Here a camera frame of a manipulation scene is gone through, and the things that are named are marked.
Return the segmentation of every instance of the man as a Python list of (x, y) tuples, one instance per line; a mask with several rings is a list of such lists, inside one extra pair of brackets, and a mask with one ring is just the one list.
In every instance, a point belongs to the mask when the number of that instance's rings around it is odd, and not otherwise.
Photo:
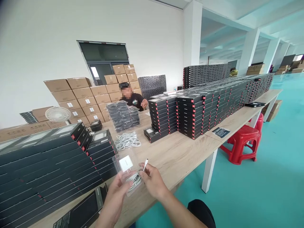
[(137, 107), (139, 111), (143, 111), (143, 109), (147, 107), (148, 101), (144, 99), (142, 95), (134, 93), (128, 82), (120, 83), (119, 88), (123, 96), (120, 100), (128, 102), (128, 106), (133, 105)]
[[(211, 211), (207, 205), (198, 199), (188, 204), (188, 209), (178, 201), (168, 190), (158, 169), (147, 164), (145, 172), (139, 171), (149, 193), (156, 198), (167, 211), (175, 228), (216, 228)], [(123, 201), (132, 182), (121, 183), (122, 173), (118, 173), (113, 180), (95, 228), (113, 228), (117, 223)]]

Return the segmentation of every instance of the teal floor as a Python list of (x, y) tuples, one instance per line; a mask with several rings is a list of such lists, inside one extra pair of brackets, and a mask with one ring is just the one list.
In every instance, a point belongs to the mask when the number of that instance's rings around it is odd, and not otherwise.
[[(271, 88), (283, 89), (283, 103), (263, 125), (257, 161), (233, 165), (219, 149), (209, 192), (201, 190), (203, 162), (175, 193), (185, 206), (204, 201), (217, 228), (304, 227), (304, 73), (275, 75)], [(173, 227), (160, 203), (136, 222), (151, 227)]]

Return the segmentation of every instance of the coiled white cable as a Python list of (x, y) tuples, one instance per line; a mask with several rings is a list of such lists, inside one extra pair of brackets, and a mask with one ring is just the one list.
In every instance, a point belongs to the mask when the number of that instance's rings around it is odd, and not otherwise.
[(117, 140), (115, 141), (115, 146), (118, 151), (130, 147), (139, 147), (141, 144), (135, 131), (132, 133), (123, 133), (122, 135), (117, 136)]

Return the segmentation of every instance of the wooden table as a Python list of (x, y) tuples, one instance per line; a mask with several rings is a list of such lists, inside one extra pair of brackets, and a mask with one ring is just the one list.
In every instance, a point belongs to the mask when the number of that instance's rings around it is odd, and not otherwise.
[[(270, 90), (263, 94), (257, 101), (265, 102), (267, 104), (270, 103), (269, 109), (271, 110), (274, 104), (272, 101), (275, 101), (280, 92), (281, 90)], [(198, 137), (196, 140), (192, 140), (191, 138), (176, 132), (150, 144), (143, 133), (145, 128), (151, 126), (150, 116), (145, 114), (148, 110), (140, 113), (141, 126), (135, 127), (128, 132), (135, 130), (137, 137), (142, 143), (140, 147), (132, 148), (137, 153), (139, 161), (144, 162), (146, 158), (149, 158), (149, 163), (159, 169), (169, 190), (172, 190), (190, 172), (206, 160), (202, 189), (204, 192), (207, 192), (211, 182), (217, 149), (225, 140), (247, 123), (248, 120), (258, 116), (261, 110), (262, 107), (243, 107), (226, 118), (222, 123), (218, 124), (216, 127), (224, 127), (231, 131), (223, 139), (215, 136), (211, 131)], [(112, 122), (104, 123), (103, 126), (104, 129), (108, 128), (113, 139), (116, 139), (117, 133), (113, 129)], [(111, 182), (112, 178), (106, 181), (108, 185)], [(51, 228), (58, 219), (77, 205), (83, 198), (90, 194), (90, 192), (82, 195), (30, 227)], [(145, 185), (141, 185), (130, 197), (125, 198), (121, 216), (115, 227), (129, 227), (155, 202), (156, 200), (150, 196)]]

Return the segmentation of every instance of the forearm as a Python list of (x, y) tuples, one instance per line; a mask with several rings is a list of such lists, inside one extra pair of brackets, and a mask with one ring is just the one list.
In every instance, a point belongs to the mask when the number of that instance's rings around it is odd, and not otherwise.
[(167, 211), (175, 228), (207, 228), (207, 226), (188, 211), (170, 191), (160, 199), (160, 203)]

